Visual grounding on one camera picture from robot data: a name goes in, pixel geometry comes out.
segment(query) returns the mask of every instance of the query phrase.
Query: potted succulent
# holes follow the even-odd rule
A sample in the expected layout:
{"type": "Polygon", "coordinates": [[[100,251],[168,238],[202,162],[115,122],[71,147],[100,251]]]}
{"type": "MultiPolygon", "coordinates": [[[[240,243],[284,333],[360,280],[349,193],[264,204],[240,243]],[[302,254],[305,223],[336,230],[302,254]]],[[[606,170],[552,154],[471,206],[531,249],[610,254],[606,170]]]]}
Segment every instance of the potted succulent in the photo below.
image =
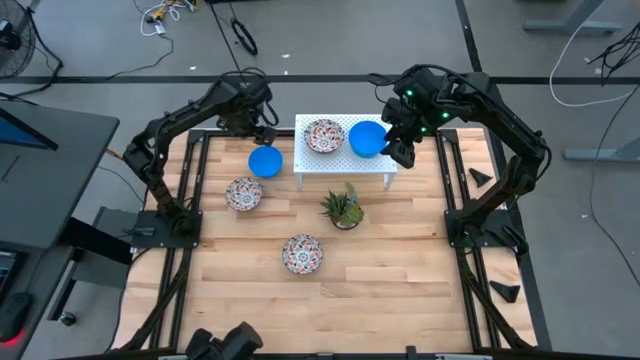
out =
{"type": "Polygon", "coordinates": [[[349,230],[358,226],[364,217],[364,211],[358,205],[358,198],[353,185],[347,183],[348,193],[334,194],[329,191],[329,197],[325,197],[325,202],[320,205],[327,209],[325,215],[338,229],[349,230]]]}

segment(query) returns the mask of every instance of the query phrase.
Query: patterned bowl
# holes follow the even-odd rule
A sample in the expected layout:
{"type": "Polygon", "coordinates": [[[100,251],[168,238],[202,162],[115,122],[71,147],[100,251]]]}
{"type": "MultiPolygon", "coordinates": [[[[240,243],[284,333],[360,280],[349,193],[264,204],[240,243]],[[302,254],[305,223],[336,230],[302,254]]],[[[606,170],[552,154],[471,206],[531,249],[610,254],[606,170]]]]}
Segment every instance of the patterned bowl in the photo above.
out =
{"type": "Polygon", "coordinates": [[[311,235],[296,235],[284,244],[282,262],[295,274],[310,274],[322,263],[322,246],[311,235]]]}
{"type": "Polygon", "coordinates": [[[342,145],[344,138],[344,130],[340,124],[329,119],[316,120],[304,130],[304,142],[311,150],[319,153],[335,151],[342,145]]]}
{"type": "Polygon", "coordinates": [[[262,198],[262,186],[249,177],[241,177],[231,182],[227,188],[227,204],[236,211],[249,211],[258,206],[262,198]]]}

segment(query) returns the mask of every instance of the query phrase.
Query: wooden tabletop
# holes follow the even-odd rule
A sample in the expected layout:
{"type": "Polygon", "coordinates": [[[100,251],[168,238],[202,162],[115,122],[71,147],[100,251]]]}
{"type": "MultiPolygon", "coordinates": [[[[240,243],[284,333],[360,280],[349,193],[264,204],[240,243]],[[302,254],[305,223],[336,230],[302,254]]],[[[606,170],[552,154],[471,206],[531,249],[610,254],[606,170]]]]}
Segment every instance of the wooden tabletop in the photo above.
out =
{"type": "MultiPolygon", "coordinates": [[[[494,175],[484,131],[458,133],[466,169],[494,175]]],[[[165,168],[174,194],[185,141],[186,135],[174,141],[165,168]]],[[[446,241],[446,200],[435,142],[425,139],[417,145],[415,167],[399,169],[387,191],[382,178],[372,175],[308,175],[304,189],[297,191],[293,139],[278,138],[274,146],[284,156],[281,173],[259,179],[261,203],[237,213],[226,205],[224,193],[232,180],[251,175],[247,158],[255,145],[236,138],[211,140],[200,203],[202,237],[191,264],[180,347],[184,349],[198,328],[224,337],[246,321],[264,341],[260,352],[400,353],[407,345],[419,352],[470,351],[456,258],[446,241]],[[346,191],[345,182],[354,185],[365,212],[363,222],[349,231],[336,229],[319,215],[323,196],[329,190],[346,191]],[[301,233],[318,238],[324,249],[322,265],[310,275],[291,273],[281,260],[284,243],[301,233]]],[[[198,154],[196,148],[193,171],[198,154]]],[[[455,169],[451,153],[448,159],[455,169]]],[[[188,194],[194,178],[191,174],[188,194]]],[[[477,189],[470,175],[468,183],[472,197],[491,186],[477,189]]],[[[454,192],[460,208],[457,183],[454,192]]],[[[155,305],[164,253],[149,251],[131,270],[116,347],[155,305]]],[[[485,248],[483,255],[489,280],[522,284],[510,250],[485,248]]],[[[471,255],[468,260],[473,263],[471,255]]],[[[514,304],[493,289],[491,295],[511,326],[535,344],[523,291],[514,304]]],[[[475,303],[483,344],[488,345],[484,314],[475,303]]],[[[165,323],[168,329],[170,321],[165,323]]],[[[168,330],[163,333],[161,344],[166,344],[168,330]]]]}

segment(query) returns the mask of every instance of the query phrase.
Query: gray floor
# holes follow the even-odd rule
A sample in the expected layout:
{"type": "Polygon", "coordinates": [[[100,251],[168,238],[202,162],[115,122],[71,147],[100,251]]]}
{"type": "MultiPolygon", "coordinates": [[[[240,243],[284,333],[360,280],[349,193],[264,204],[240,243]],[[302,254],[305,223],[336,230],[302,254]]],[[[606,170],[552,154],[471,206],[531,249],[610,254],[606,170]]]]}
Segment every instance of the gray floor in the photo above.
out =
{"type": "MultiPolygon", "coordinates": [[[[138,0],[141,6],[155,4],[138,0]]],[[[468,0],[469,17],[485,71],[502,76],[545,76],[567,37],[524,33],[527,18],[563,17],[578,1],[468,0]]],[[[464,38],[453,1],[449,0],[270,0],[235,6],[252,30],[260,55],[252,59],[238,47],[243,66],[257,65],[269,74],[362,74],[400,72],[414,63],[437,63],[469,71],[464,38]]],[[[229,17],[228,7],[218,5],[229,17]]],[[[616,20],[626,33],[640,14],[637,1],[607,1],[594,16],[616,20]]],[[[128,0],[104,5],[99,0],[42,2],[36,21],[52,49],[64,59],[63,75],[104,76],[153,63],[168,44],[139,34],[139,16],[128,0]]],[[[137,73],[153,75],[215,75],[233,68],[218,29],[207,9],[169,20],[175,53],[161,65],[137,73]]],[[[595,76],[594,57],[613,37],[577,38],[558,76],[595,76]]],[[[638,76],[640,62],[621,74],[638,76]]],[[[46,75],[36,54],[24,75],[46,75]]],[[[28,85],[2,85],[17,92],[28,85]]],[[[121,126],[112,147],[122,150],[146,122],[201,96],[205,84],[54,85],[29,99],[42,105],[117,116],[121,126]]],[[[367,84],[273,84],[273,101],[283,126],[296,113],[376,113],[381,105],[367,84]]],[[[501,86],[505,102],[532,128],[541,129],[554,151],[554,162],[521,205],[534,270],[554,349],[640,356],[640,288],[610,241],[592,222],[588,207],[591,166],[562,159],[565,147],[594,147],[619,103],[565,108],[553,101],[546,86],[501,86]]],[[[584,102],[617,96],[625,86],[559,86],[565,101],[584,102]]],[[[630,101],[611,130],[607,146],[616,147],[640,134],[635,114],[640,101],[630,101]]],[[[111,158],[102,165],[119,171],[139,193],[142,184],[126,166],[111,158]]],[[[640,272],[639,245],[633,221],[640,172],[637,166],[600,164],[595,211],[640,272]]],[[[93,220],[100,206],[135,211],[138,200],[117,177],[98,170],[76,210],[93,220]]],[[[80,322],[71,328],[43,322],[25,359],[89,354],[101,351],[115,326],[119,292],[95,286],[78,287],[68,310],[80,322]]]]}

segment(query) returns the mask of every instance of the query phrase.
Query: white table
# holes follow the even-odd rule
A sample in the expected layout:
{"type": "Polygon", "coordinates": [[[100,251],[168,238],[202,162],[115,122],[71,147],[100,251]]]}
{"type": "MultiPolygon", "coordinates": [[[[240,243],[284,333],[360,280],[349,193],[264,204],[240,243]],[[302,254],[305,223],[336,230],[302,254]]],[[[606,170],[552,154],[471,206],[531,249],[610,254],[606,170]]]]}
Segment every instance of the white table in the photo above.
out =
{"type": "Polygon", "coordinates": [[[389,130],[391,125],[375,115],[296,115],[293,173],[296,176],[298,190],[302,190],[302,176],[305,174],[383,174],[384,188],[389,189],[398,165],[389,156],[376,155],[365,159],[356,155],[349,144],[349,131],[360,121],[375,121],[389,130]],[[304,130],[319,119],[331,119],[345,132],[345,141],[337,150],[329,154],[317,153],[305,143],[304,130]]]}

